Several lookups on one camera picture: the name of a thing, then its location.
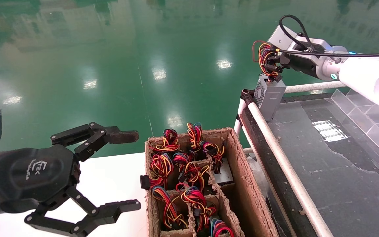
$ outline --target black connector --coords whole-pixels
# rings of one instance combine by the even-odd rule
[[[182,172],[179,174],[178,181],[180,183],[183,183],[185,181],[185,170],[183,169]]]
[[[140,175],[140,184],[142,189],[150,190],[150,178],[148,175]]]
[[[276,82],[279,82],[282,78],[283,78],[282,75],[280,75],[280,73],[279,73],[279,74],[277,74],[277,76],[274,78],[274,80],[275,80]]]
[[[201,209],[200,208],[195,208],[194,209],[194,216],[200,216],[201,214]]]

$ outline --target white pipe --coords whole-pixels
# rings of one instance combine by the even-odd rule
[[[240,99],[239,100],[239,106],[238,106],[238,114],[242,114],[243,110],[246,108],[245,100]]]
[[[331,234],[330,229],[322,219],[320,212],[318,211],[310,195],[308,194],[307,190],[305,189],[304,185],[290,164],[288,158],[286,157],[286,154],[283,152],[283,149],[280,147],[277,138],[274,136],[266,120],[264,120],[264,117],[261,115],[257,105],[252,102],[248,105],[248,108],[251,111],[256,123],[258,124],[258,127],[261,130],[265,140],[270,146],[270,149],[274,153],[276,160],[282,168],[283,174],[286,176],[290,186],[293,189],[293,192],[299,200],[299,203],[304,208],[304,212],[310,220],[314,230],[316,231],[317,236],[332,237],[333,235]]]
[[[285,93],[296,93],[296,92],[308,92],[313,90],[323,90],[323,89],[331,89],[338,87],[345,87],[341,81],[326,81],[320,83],[312,83],[312,84],[304,84],[297,86],[287,86],[285,89]]]
[[[238,115],[242,114],[243,110],[246,108],[245,100],[240,99],[239,100],[239,106],[238,106]],[[239,131],[241,131],[241,124],[238,120],[235,121],[235,125],[233,126],[233,130],[235,130],[236,136],[239,136]]]
[[[235,126],[233,126],[233,130],[235,130],[236,135],[239,136],[239,131],[241,130],[241,124],[239,120],[235,119]]]
[[[248,153],[254,153],[254,150],[251,148],[251,147],[249,147],[249,148],[244,148],[243,149],[243,152],[245,153],[245,154],[248,154]]]
[[[243,129],[243,131],[244,131],[244,133],[245,133],[245,136],[246,136],[246,138],[247,138],[247,140],[248,140],[249,145],[250,145],[251,147],[254,147],[254,143],[252,142],[251,138],[248,136],[248,132],[247,132],[245,126],[242,126],[242,129]],[[259,158],[260,156],[259,156],[257,150],[254,150],[254,149],[251,148],[251,151],[254,153],[255,157],[257,157],[257,162],[258,162],[258,164],[260,165],[260,167],[261,167],[261,169],[262,169],[262,171],[263,171],[263,173],[264,173],[264,175],[265,175],[265,168],[264,168],[262,162],[259,160],[259,159],[260,159],[260,158]],[[267,175],[265,175],[265,176],[266,176],[267,181],[268,181],[269,183],[271,183],[271,181],[269,180],[270,178],[269,178]],[[270,186],[270,189],[272,190],[274,196],[276,197],[276,201],[278,202],[278,205],[279,205],[280,211],[281,211],[281,213],[283,214],[283,218],[284,218],[285,221],[286,221],[286,224],[287,224],[287,227],[289,228],[289,231],[291,232],[292,236],[296,236],[295,230],[293,229],[293,226],[292,226],[292,224],[291,224],[290,221],[289,221],[289,217],[288,217],[288,215],[286,214],[285,210],[283,209],[283,206],[282,206],[282,204],[281,204],[281,201],[279,200],[279,198],[278,198],[278,196],[277,196],[276,190],[274,189],[273,186]]]

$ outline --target metal frame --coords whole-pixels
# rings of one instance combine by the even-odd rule
[[[305,91],[311,91],[311,90],[323,90],[323,89],[330,89],[330,88],[337,88],[337,87],[345,87],[345,85],[339,81],[331,81],[331,82],[323,82],[323,83],[316,83],[316,84],[289,86],[286,88],[285,93],[305,92]],[[259,151],[258,151],[260,149],[260,146],[257,142],[259,137],[257,136],[257,134],[254,134],[255,132],[253,132],[254,130],[251,127],[246,127],[246,126],[252,126],[250,125],[250,123],[246,122],[247,121],[246,114],[250,114],[250,116],[254,118],[255,123],[258,126],[257,129],[259,129],[261,133],[260,135],[261,138],[265,139],[266,143],[268,144],[268,147],[274,154],[274,157],[276,161],[278,162],[278,165],[280,166],[281,171],[283,172],[284,176],[287,179],[287,182],[289,183],[294,194],[296,195],[296,198],[298,199],[301,207],[303,208],[305,215],[307,216],[309,222],[311,223],[311,226],[314,229],[315,233],[319,237],[332,237],[333,235],[331,234],[331,231],[329,230],[327,224],[325,223],[320,212],[318,211],[317,207],[312,201],[310,195],[308,194],[307,190],[305,189],[304,185],[302,184],[301,180],[299,179],[298,175],[293,169],[286,154],[280,147],[278,139],[274,136],[266,120],[261,115],[259,108],[257,107],[256,103],[254,102],[251,96],[252,93],[253,91],[250,91],[247,89],[242,90],[241,99],[240,99],[239,107],[238,107],[238,115],[236,117],[235,126],[234,126],[234,130],[236,134],[239,134],[242,128],[252,148],[252,151],[257,157],[260,157]],[[262,163],[261,159],[257,159],[257,160],[259,161],[263,171],[265,171],[264,164]],[[270,178],[267,174],[266,174],[266,177],[269,181],[271,191],[277,197],[278,196],[276,193],[277,191],[271,184]],[[283,208],[282,203],[279,200],[277,201],[279,203],[280,210],[282,211],[283,217],[288,224],[289,231],[292,233],[292,236],[296,236],[296,231],[294,230],[293,225],[290,223],[289,218]]]

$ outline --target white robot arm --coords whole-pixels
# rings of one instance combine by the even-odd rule
[[[304,32],[297,34],[283,26],[282,20],[287,17],[295,19]],[[262,52],[274,52],[268,58],[264,54],[265,57],[260,58],[267,72],[275,75],[291,68],[325,81],[340,80],[379,105],[379,54],[355,54],[343,46],[331,46],[323,39],[309,38],[302,23],[292,15],[280,19],[267,44],[270,48]],[[279,80],[281,77],[269,78]]]

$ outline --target cardboard divider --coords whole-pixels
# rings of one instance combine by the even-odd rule
[[[214,180],[211,157],[206,156],[205,160],[194,162],[198,167],[210,165],[209,170],[203,177],[206,185],[211,186],[212,191],[208,194],[204,193],[204,195],[209,202],[217,205],[218,216],[233,230],[235,237],[278,237],[271,214],[259,191],[235,131],[231,128],[204,130],[202,137],[204,141],[210,141],[219,146],[225,141],[224,157],[228,159],[234,179],[233,184],[220,187]],[[178,136],[178,143],[184,152],[188,151],[189,139],[188,134],[179,134]],[[161,137],[149,138],[146,141],[146,174],[150,172],[152,147],[158,144],[162,144]],[[176,190],[170,190],[167,193],[174,197],[179,195]],[[160,214],[163,214],[164,210],[161,209],[164,206],[158,206],[151,192],[147,192],[146,201],[149,237],[197,237],[195,217],[189,204],[186,204],[188,206],[188,229],[161,231],[163,216],[160,216]]]
[[[234,132],[227,141],[227,160],[233,176],[233,184],[218,191],[228,198],[230,209],[239,218],[243,232],[250,237],[278,236],[268,206],[261,195],[245,153]]]

